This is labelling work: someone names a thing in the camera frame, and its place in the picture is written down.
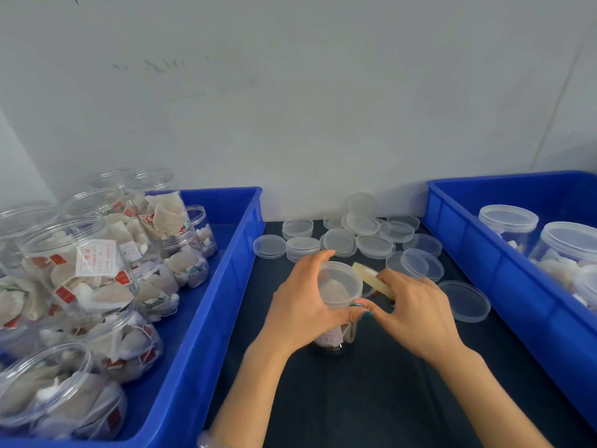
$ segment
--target right hand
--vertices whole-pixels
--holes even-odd
[[[377,322],[402,346],[439,367],[465,345],[460,340],[450,302],[428,278],[416,280],[391,269],[377,274],[396,296],[396,309],[390,314],[375,303],[358,299]]]

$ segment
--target hand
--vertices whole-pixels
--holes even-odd
[[[358,299],[373,311],[373,317],[401,345],[434,367],[465,348],[460,340],[450,302],[444,292],[428,278],[416,280],[385,269],[377,278],[391,287],[396,309],[386,313],[375,303]]]
[[[288,279],[273,294],[259,339],[290,356],[336,325],[358,321],[366,308],[330,309],[321,300],[317,275],[334,250],[320,251],[297,262]]]

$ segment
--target left hand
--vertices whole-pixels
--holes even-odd
[[[367,308],[349,306],[331,309],[321,299],[317,275],[321,264],[334,255],[324,250],[297,262],[288,279],[274,292],[265,324],[258,339],[271,349],[290,356],[336,325],[358,321]]]

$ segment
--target dark table surface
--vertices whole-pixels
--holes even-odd
[[[419,232],[428,233],[421,227]],[[315,222],[313,237],[325,233]],[[267,223],[265,234],[282,235],[282,224]],[[445,253],[442,280],[467,281]],[[349,258],[375,270],[383,260],[359,251]],[[286,256],[256,258],[206,426],[220,408],[243,354],[263,326],[272,294],[294,264]],[[375,297],[392,309],[385,297]],[[597,446],[597,434],[570,404],[494,310],[477,324],[456,321],[464,343],[480,353],[523,412],[555,447]],[[326,357],[309,347],[297,351],[280,379],[267,429],[268,448],[480,447],[474,430],[435,370],[410,354],[374,320],[359,323],[353,349]]]

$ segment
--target blue plastic crate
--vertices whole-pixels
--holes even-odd
[[[478,219],[488,204],[524,207],[546,223],[597,227],[597,175],[582,171],[428,182],[423,222],[597,430],[597,316]]]
[[[139,380],[124,385],[128,410],[111,442],[2,438],[3,448],[120,448],[196,446],[255,254],[253,240],[265,229],[261,188],[183,190],[186,205],[205,207],[217,254],[208,281],[180,292],[178,312],[156,323],[164,356]]]

